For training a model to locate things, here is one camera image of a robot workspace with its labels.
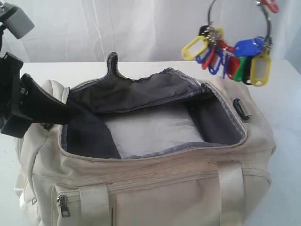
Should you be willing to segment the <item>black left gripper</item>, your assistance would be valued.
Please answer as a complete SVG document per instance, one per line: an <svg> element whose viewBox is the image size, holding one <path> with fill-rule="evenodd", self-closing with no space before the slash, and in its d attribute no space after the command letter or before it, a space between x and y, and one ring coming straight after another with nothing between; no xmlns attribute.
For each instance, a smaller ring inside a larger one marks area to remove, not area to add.
<svg viewBox="0 0 301 226"><path fill-rule="evenodd" d="M0 59L1 134L23 138L31 122L63 125L79 113L65 103L69 89L60 83L40 86L27 73L20 79L23 64L8 52Z"/></svg>

